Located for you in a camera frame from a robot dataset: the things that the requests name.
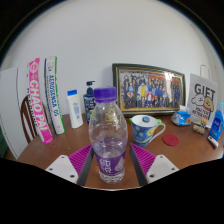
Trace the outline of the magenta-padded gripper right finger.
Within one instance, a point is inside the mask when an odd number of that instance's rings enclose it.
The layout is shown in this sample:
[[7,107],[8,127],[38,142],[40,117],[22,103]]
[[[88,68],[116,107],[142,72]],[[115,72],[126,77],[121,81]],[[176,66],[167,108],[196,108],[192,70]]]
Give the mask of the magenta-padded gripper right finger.
[[178,171],[178,168],[165,155],[154,155],[133,143],[130,144],[130,155],[140,186]]

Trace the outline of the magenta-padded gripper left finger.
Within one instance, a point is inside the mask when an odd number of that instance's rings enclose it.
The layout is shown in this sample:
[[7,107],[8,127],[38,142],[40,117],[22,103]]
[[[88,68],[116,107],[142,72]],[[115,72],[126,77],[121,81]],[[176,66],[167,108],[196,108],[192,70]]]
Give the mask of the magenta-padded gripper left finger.
[[87,145],[69,156],[60,155],[46,170],[67,181],[84,186],[93,159],[93,149]]

